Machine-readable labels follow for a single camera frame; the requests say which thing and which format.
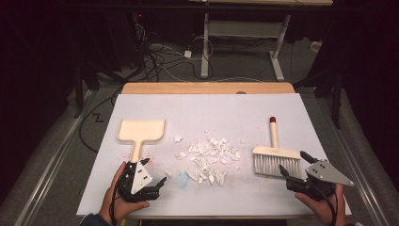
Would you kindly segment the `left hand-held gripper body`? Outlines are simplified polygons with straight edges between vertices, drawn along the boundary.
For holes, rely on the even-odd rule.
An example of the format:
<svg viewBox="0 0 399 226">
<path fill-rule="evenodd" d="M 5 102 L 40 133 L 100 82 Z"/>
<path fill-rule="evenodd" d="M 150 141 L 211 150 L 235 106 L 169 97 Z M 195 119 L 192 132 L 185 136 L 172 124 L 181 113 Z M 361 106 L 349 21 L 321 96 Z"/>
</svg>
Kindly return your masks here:
<svg viewBox="0 0 399 226">
<path fill-rule="evenodd" d="M 156 200 L 159 197 L 159 190 L 153 190 L 149 186 L 151 182 L 152 177 L 139 161 L 128 162 L 117 181 L 118 193 L 126 202 Z"/>
</svg>

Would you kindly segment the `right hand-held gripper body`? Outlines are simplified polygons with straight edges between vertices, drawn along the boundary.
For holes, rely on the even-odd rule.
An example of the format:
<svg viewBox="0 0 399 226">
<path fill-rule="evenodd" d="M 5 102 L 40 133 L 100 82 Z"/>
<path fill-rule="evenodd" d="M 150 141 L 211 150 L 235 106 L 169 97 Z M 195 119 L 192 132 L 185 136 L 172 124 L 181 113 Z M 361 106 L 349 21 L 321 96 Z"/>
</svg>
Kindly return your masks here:
<svg viewBox="0 0 399 226">
<path fill-rule="evenodd" d="M 325 200 L 335 193 L 335 185 L 354 186 L 355 183 L 326 160 L 319 160 L 305 169 L 307 179 L 285 172 L 288 190 L 306 194 L 315 201 Z"/>
</svg>

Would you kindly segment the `cream brush with red tip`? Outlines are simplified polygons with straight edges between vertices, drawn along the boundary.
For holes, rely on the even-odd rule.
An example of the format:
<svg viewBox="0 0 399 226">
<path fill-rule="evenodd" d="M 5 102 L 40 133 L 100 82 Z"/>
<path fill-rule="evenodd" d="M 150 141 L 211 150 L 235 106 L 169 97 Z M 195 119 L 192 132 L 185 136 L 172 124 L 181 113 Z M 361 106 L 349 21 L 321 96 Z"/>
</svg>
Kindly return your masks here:
<svg viewBox="0 0 399 226">
<path fill-rule="evenodd" d="M 300 154 L 297 151 L 282 149 L 279 147 L 277 119 L 269 120 L 271 145 L 267 147 L 257 146 L 252 150 L 254 170 L 258 174 L 282 177 L 279 165 L 285 167 L 289 174 L 298 176 L 300 170 Z"/>
</svg>

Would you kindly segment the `cream plastic dustpan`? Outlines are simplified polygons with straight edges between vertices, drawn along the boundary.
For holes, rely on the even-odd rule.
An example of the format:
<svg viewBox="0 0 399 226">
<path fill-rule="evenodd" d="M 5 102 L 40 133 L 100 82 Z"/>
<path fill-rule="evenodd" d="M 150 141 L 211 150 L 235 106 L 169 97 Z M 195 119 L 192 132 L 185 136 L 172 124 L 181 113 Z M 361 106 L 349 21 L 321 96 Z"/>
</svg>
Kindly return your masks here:
<svg viewBox="0 0 399 226">
<path fill-rule="evenodd" d="M 140 150 L 146 142 L 160 140 L 165 131 L 165 120 L 157 121 L 127 121 L 122 120 L 117 132 L 117 138 L 122 142 L 132 142 L 133 149 L 130 161 L 136 162 L 140 159 Z"/>
</svg>

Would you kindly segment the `pile of white paper scraps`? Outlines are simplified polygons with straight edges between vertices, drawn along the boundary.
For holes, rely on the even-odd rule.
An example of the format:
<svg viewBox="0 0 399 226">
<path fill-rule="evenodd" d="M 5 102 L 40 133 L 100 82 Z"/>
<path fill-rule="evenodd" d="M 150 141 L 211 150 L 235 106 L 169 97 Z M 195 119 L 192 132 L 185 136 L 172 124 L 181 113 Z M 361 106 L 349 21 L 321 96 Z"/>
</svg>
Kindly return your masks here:
<svg viewBox="0 0 399 226">
<path fill-rule="evenodd" d="M 179 181 L 180 186 L 192 182 L 223 187 L 243 168 L 242 152 L 229 139 L 215 137 L 209 130 L 200 140 L 176 135 L 173 144 L 173 161 L 165 167 L 164 174 Z"/>
</svg>

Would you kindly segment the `person's left hand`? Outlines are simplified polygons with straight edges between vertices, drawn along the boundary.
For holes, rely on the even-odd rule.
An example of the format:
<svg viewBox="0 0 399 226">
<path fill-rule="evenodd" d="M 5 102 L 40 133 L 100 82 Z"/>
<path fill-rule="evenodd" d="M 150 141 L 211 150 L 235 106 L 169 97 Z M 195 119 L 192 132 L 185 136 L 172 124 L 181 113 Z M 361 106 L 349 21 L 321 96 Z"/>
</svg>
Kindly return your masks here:
<svg viewBox="0 0 399 226">
<path fill-rule="evenodd" d="M 125 167 L 126 163 L 122 162 L 113 177 L 110 187 L 104 194 L 104 200 L 99 211 L 99 214 L 102 215 L 108 222 L 110 222 L 111 226 L 113 225 L 114 221 L 119 222 L 122 219 L 125 219 L 131 213 L 150 206 L 149 202 L 132 203 L 126 202 L 122 198 L 117 198 L 117 181 L 123 174 Z"/>
</svg>

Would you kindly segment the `black metal stand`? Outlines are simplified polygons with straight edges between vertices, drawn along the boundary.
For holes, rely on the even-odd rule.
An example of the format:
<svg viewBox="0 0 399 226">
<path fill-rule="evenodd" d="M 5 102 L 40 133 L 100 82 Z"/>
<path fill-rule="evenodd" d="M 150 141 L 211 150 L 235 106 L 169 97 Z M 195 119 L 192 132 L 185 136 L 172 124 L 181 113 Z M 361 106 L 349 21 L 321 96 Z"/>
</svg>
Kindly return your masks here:
<svg viewBox="0 0 399 226">
<path fill-rule="evenodd" d="M 83 97 L 83 85 L 81 76 L 81 64 L 78 63 L 74 70 L 74 87 L 75 87 L 75 103 L 76 109 L 74 117 L 77 119 L 82 111 L 84 97 Z"/>
</svg>

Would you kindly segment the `metal floor rail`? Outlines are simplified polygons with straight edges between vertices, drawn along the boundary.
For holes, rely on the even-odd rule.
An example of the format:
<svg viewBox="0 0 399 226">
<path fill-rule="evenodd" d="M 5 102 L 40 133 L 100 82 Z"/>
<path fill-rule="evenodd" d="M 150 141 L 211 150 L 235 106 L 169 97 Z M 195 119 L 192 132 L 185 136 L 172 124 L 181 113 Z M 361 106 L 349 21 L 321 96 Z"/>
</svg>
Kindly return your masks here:
<svg viewBox="0 0 399 226">
<path fill-rule="evenodd" d="M 33 152 L 16 184 L 22 209 L 12 226 L 33 224 L 67 155 L 75 131 L 83 120 L 83 114 L 96 95 L 96 91 L 85 91 L 82 108 L 78 108 L 77 98 L 71 98 L 70 105 L 46 132 L 37 150 Z"/>
<path fill-rule="evenodd" d="M 355 182 L 345 190 L 351 219 L 364 226 L 392 226 L 391 206 L 385 195 L 395 196 L 391 179 L 383 170 L 356 119 L 349 101 L 341 100 L 338 128 L 331 118 L 331 101 L 318 99 L 325 132 L 316 129 L 327 157 Z"/>
</svg>

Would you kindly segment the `white desk frame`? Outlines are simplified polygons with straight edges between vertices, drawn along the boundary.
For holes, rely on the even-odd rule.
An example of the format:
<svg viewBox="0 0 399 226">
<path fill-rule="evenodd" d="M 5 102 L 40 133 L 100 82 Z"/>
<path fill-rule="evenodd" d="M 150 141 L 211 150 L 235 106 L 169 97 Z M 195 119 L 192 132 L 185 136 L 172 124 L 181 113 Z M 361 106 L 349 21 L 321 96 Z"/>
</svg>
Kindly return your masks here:
<svg viewBox="0 0 399 226">
<path fill-rule="evenodd" d="M 227 4 L 239 9 L 243 9 L 244 5 L 249 7 L 283 7 L 293 8 L 301 7 L 330 7 L 333 0 L 190 0 L 191 2 L 201 2 L 205 7 L 217 4 Z M 239 37 L 239 38 L 276 38 L 277 44 L 273 51 L 268 53 L 269 60 L 278 81 L 283 81 L 284 76 L 279 64 L 279 51 L 283 43 L 289 22 L 290 14 L 285 14 L 280 22 L 244 22 L 242 19 L 236 21 L 223 21 L 210 19 L 210 14 L 204 14 L 203 25 L 203 45 L 201 53 L 201 78 L 209 78 L 211 71 L 210 56 L 214 50 L 214 46 L 209 37 Z"/>
</svg>

